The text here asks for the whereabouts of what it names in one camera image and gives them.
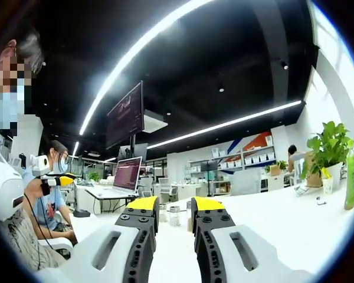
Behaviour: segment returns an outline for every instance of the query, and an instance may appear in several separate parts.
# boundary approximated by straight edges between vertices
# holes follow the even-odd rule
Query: black ceiling
[[[104,118],[140,80],[145,82],[145,108],[163,115],[169,125],[138,134],[138,143],[155,144],[304,97],[314,49],[306,2],[271,0],[259,6],[245,0],[213,1],[174,23],[134,58],[79,136],[118,60],[187,0],[42,2],[35,26],[47,65],[34,80],[32,111],[42,119],[44,140],[59,139],[70,154],[78,140],[77,155],[91,150],[100,152],[101,160],[116,155],[117,147],[105,150]],[[223,93],[218,92],[221,84]],[[148,159],[295,123],[302,108],[158,147],[149,150]]]

